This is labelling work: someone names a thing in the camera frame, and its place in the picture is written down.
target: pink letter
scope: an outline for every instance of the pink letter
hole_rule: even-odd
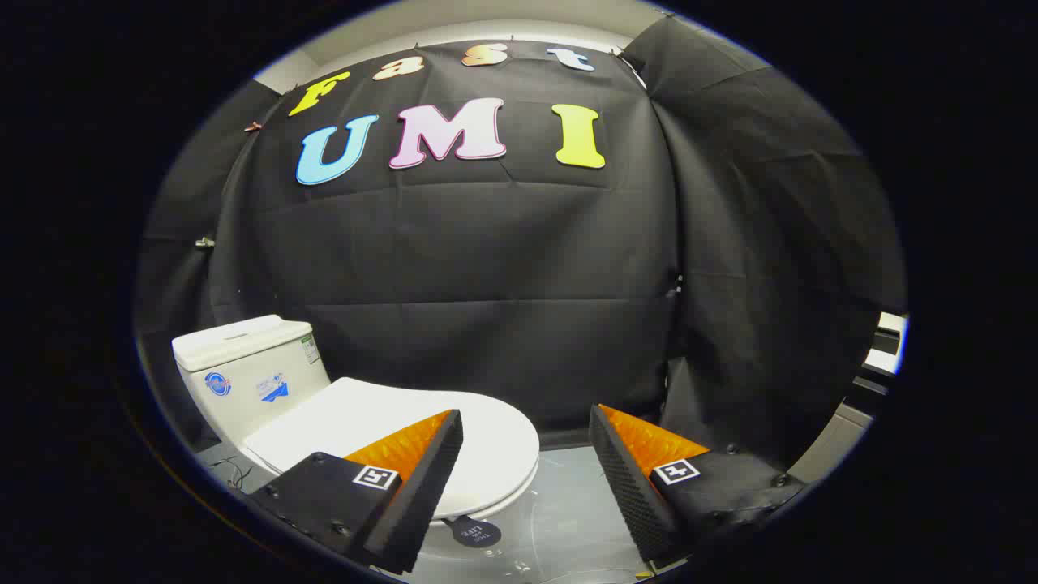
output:
[[[455,151],[458,158],[502,156],[504,144],[497,141],[497,109],[502,105],[504,101],[497,98],[471,100],[450,121],[436,106],[419,105],[405,109],[400,112],[400,118],[404,120],[404,137],[400,141],[400,151],[389,160],[389,167],[409,168],[421,164],[426,154],[418,148],[420,139],[425,139],[433,158],[443,160],[462,133],[465,137]]]

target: gray floor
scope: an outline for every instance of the gray floor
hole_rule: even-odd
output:
[[[234,448],[218,445],[199,458],[221,481],[240,480],[252,493],[274,477],[251,468]],[[239,470],[220,461],[231,458]],[[526,504],[528,533],[504,533],[491,553],[473,559],[420,554],[405,582],[629,584],[650,567],[641,561],[591,447],[541,453]]]

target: white toilet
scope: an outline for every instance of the white toilet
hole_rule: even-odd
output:
[[[471,558],[442,519],[500,528],[501,545],[529,531],[529,485],[540,441],[518,410],[474,393],[405,390],[343,378],[330,383],[306,323],[276,315],[179,337],[181,377],[220,440],[274,475],[313,452],[347,456],[444,410],[459,410],[464,443],[421,553]]]

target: toilet tank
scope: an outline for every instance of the toilet tank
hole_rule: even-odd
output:
[[[245,438],[330,384],[307,323],[268,315],[172,341],[191,398],[220,440]]]

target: toilet lid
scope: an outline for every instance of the toilet lid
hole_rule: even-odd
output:
[[[403,390],[340,379],[245,439],[245,447],[282,473],[313,452],[347,456],[405,426],[461,411],[464,442],[434,520],[471,515],[527,482],[540,452],[521,412],[489,396]]]

